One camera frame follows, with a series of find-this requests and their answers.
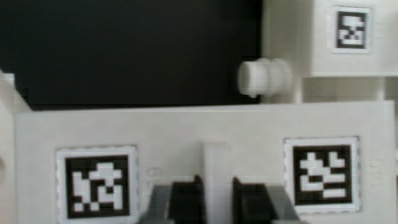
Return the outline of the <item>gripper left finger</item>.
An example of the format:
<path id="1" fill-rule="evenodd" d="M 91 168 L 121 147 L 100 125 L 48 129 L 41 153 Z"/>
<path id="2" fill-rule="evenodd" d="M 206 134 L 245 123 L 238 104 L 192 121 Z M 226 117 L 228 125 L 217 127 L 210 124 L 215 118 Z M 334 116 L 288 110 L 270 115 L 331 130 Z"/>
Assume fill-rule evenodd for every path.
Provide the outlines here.
<path id="1" fill-rule="evenodd" d="M 204 184 L 199 176 L 153 187 L 139 224 L 206 224 Z"/>

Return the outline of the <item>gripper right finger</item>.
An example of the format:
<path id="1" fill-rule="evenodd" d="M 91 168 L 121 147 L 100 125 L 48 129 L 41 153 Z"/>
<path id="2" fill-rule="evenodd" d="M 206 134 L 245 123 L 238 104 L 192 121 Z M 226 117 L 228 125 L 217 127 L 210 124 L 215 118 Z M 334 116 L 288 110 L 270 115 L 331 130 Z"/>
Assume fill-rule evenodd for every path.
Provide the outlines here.
<path id="1" fill-rule="evenodd" d="M 302 224 L 283 186 L 233 178 L 233 224 Z"/>

